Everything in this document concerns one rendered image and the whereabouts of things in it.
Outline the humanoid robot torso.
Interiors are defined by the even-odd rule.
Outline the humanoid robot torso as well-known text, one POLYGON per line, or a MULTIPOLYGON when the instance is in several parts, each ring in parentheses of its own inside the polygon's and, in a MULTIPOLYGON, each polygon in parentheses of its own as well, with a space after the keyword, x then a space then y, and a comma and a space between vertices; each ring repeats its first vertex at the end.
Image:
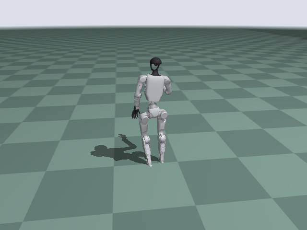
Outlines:
POLYGON ((160 101, 160 98, 163 95, 165 78, 162 74, 160 76, 153 76, 149 73, 146 74, 147 79, 144 83, 144 94, 146 100, 150 101, 147 111, 150 118, 157 118, 160 116, 160 108, 155 102, 160 101))

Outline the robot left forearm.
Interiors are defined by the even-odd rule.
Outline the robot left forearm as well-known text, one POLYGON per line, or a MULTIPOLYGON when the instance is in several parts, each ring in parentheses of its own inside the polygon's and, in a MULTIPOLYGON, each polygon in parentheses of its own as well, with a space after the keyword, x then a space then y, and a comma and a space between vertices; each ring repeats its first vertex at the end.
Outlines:
POLYGON ((134 106, 136 107, 136 110, 138 110, 140 106, 140 98, 134 97, 134 101, 134 106))

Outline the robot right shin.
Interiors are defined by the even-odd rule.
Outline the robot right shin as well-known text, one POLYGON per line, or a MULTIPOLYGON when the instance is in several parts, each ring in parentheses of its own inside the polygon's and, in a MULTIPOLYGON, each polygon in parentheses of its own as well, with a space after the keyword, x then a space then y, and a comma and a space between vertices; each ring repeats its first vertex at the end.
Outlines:
MULTIPOLYGON (((164 137, 165 137, 165 135, 164 135, 164 137)), ((165 140, 166 140, 166 137, 165 137, 165 140)), ((159 150, 160 162, 164 161, 165 140, 164 140, 164 142, 158 141, 158 150, 159 150)))

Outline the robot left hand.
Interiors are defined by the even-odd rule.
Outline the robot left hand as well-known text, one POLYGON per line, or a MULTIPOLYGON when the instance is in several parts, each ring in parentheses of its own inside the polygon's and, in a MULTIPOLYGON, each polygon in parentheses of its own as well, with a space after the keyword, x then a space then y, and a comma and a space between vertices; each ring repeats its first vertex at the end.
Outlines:
POLYGON ((136 118, 136 115, 137 115, 137 117, 138 117, 138 112, 139 112, 139 114, 140 114, 140 111, 139 110, 136 110, 136 107, 134 106, 134 110, 132 111, 132 118, 136 118), (135 116, 135 117, 134 117, 135 116))

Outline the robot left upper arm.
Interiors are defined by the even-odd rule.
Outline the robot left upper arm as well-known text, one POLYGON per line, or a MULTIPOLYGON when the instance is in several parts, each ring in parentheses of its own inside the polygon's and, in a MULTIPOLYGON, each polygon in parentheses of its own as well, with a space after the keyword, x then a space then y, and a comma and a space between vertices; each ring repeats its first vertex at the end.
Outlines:
POLYGON ((135 95, 134 95, 135 97, 141 98, 141 96, 142 96, 142 93, 141 93, 142 86, 143 86, 143 83, 146 81, 146 79, 147 79, 147 75, 140 75, 138 77, 136 92, 135 92, 135 95))

